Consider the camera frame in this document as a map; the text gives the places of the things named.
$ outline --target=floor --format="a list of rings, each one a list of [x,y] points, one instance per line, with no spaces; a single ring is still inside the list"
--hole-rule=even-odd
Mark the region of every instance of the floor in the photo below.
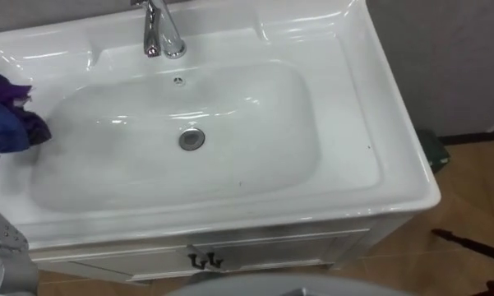
[[[416,295],[470,295],[494,280],[494,261],[435,238],[430,229],[494,246],[494,141],[448,146],[451,162],[436,175],[441,203],[409,221],[378,243],[365,257],[341,271],[320,267],[286,272],[322,273],[370,281]],[[185,279],[157,280],[148,287],[84,280],[43,273],[40,296],[159,296]]]

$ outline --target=vanity cabinet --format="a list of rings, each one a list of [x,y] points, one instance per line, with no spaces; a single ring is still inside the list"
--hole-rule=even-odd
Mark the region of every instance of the vanity cabinet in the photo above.
[[[194,244],[131,254],[110,254],[74,263],[124,274],[127,280],[191,275],[201,271],[202,261],[206,270],[222,272],[330,264],[337,262],[366,232],[364,229],[349,233],[302,234]]]

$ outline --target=sink drain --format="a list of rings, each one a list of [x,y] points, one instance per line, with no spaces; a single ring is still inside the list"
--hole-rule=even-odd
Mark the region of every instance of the sink drain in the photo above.
[[[179,145],[186,151],[199,149],[205,143],[205,133],[197,128],[188,128],[179,137]]]
[[[176,86],[184,86],[185,82],[181,77],[175,77],[173,78],[173,83],[175,83]]]

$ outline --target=green object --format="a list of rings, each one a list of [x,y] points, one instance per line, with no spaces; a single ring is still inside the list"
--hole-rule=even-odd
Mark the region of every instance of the green object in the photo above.
[[[433,173],[440,171],[450,162],[450,154],[433,131],[417,130],[417,136]]]

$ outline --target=cabinet handle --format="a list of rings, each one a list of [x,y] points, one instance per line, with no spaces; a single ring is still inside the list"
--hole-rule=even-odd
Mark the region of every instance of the cabinet handle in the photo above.
[[[215,267],[215,268],[221,268],[221,263],[223,263],[223,259],[217,259],[215,260],[215,253],[214,252],[208,252],[206,253],[208,256],[208,259],[210,260],[210,265]]]
[[[199,261],[199,265],[197,265],[197,255],[196,254],[189,254],[188,258],[190,258],[190,261],[192,261],[192,267],[197,268],[200,271],[203,271],[205,269],[205,265],[208,262],[207,260],[201,260]]]

